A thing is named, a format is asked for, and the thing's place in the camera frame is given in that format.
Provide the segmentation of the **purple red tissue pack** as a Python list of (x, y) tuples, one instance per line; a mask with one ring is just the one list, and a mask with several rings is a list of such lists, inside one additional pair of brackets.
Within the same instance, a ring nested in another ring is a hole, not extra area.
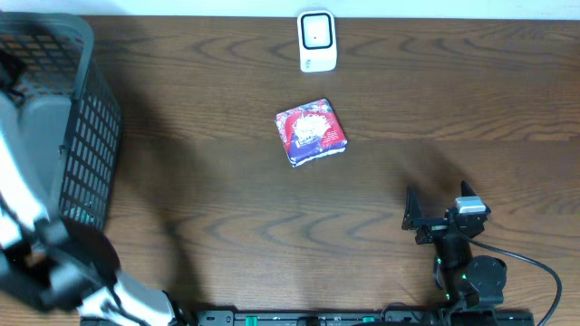
[(327, 99), (279, 112), (275, 125), (293, 168), (345, 151), (348, 139)]

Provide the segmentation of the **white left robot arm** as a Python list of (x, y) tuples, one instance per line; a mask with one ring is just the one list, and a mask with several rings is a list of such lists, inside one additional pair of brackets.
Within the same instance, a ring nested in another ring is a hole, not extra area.
[(83, 325), (190, 325), (166, 292), (122, 271), (100, 232), (61, 218), (1, 98), (1, 289), (40, 312), (76, 311)]

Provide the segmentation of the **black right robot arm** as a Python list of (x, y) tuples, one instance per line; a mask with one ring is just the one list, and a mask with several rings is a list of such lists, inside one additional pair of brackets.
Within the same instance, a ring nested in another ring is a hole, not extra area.
[(461, 196), (444, 216), (427, 218), (412, 189), (407, 190), (401, 228), (414, 231), (418, 245), (434, 245), (435, 272), (448, 302), (438, 311), (439, 318), (450, 324), (462, 313), (492, 312), (504, 301), (507, 282), (506, 264), (488, 255), (475, 256), (470, 241), (484, 231), (490, 208), (469, 184), (460, 183)]

